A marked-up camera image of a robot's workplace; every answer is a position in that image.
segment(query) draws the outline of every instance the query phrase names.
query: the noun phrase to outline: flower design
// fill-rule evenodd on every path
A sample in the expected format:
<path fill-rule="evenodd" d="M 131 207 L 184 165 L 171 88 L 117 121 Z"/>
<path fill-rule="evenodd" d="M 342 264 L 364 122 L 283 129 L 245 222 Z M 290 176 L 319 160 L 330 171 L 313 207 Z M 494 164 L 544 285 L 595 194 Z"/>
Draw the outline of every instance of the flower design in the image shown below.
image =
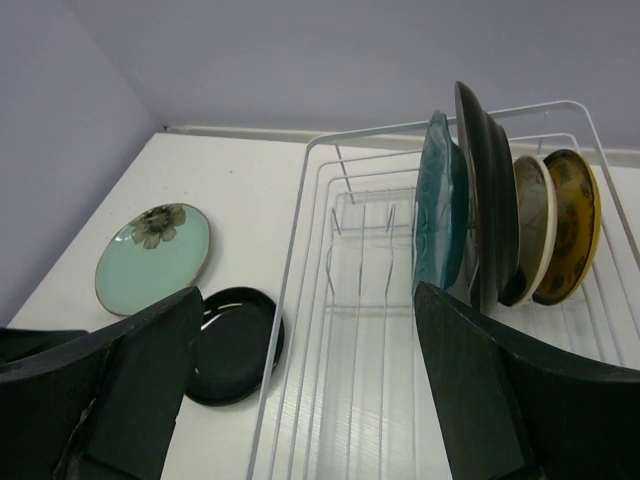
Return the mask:
<path fill-rule="evenodd" d="M 177 235 L 175 227 L 183 225 L 186 215 L 182 205 L 173 203 L 147 210 L 129 225 L 134 227 L 131 238 L 136 245 L 144 241 L 144 248 L 153 249 L 163 242 L 170 242 Z"/>

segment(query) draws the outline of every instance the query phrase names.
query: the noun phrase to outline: plate with flower design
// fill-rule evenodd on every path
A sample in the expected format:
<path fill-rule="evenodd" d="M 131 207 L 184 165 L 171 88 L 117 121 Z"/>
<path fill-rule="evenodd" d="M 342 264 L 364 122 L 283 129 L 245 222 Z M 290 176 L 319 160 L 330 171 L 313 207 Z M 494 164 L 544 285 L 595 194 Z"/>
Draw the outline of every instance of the plate with flower design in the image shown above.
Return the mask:
<path fill-rule="evenodd" d="M 558 225 L 551 262 L 533 300 L 555 305 L 578 289 L 591 268 L 598 249 L 602 205 L 593 171 L 577 152 L 557 150 L 544 163 L 556 191 Z"/>
<path fill-rule="evenodd" d="M 193 284 L 209 256 L 209 222 L 184 203 L 143 212 L 113 237 L 95 275 L 96 296 L 116 315 L 132 315 Z"/>

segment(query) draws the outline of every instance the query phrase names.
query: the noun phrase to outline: dish rack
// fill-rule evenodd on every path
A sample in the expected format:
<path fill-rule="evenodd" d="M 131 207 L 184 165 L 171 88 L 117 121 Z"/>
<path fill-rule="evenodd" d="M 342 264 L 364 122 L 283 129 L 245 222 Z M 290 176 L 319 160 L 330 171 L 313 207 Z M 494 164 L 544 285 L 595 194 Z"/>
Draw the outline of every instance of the dish rack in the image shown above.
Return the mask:
<path fill-rule="evenodd" d="M 640 298 L 629 291 L 640 284 L 640 252 L 588 111 L 559 101 L 491 115 L 514 158 L 581 152 L 603 204 L 598 253 L 582 287 L 555 307 L 498 306 L 492 316 L 570 352 L 640 369 Z M 456 119 L 448 122 L 455 136 Z M 427 123 L 327 135 L 307 146 L 276 313 L 287 319 L 289 343 L 273 376 L 265 368 L 247 479 L 451 478 L 411 295 Z M 476 268 L 477 260 L 466 262 L 467 275 Z M 278 322 L 267 365 L 277 332 Z"/>

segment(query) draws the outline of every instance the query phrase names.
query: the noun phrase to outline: lavender wall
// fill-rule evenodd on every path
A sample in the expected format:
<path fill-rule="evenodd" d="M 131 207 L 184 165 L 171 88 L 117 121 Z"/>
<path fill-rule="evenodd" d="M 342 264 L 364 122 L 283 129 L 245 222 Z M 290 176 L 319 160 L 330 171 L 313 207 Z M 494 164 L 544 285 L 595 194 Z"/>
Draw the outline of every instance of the lavender wall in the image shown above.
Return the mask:
<path fill-rule="evenodd" d="M 0 2 L 0 63 L 2 325 L 158 123 L 60 0 Z"/>
<path fill-rule="evenodd" d="M 638 0 L 64 0 L 165 123 L 342 129 L 571 98 L 640 147 Z"/>

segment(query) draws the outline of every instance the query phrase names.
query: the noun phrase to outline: cream plate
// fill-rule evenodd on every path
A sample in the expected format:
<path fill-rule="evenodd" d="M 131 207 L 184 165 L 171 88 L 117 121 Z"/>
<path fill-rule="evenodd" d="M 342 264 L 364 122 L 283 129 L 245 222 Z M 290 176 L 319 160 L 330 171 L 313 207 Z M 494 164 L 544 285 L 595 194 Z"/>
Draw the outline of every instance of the cream plate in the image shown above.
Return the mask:
<path fill-rule="evenodd" d="M 526 280 L 512 306 L 525 303 L 536 291 L 549 267 L 558 224 L 556 191 L 542 160 L 525 155 L 513 169 L 518 190 L 520 255 L 518 268 Z"/>

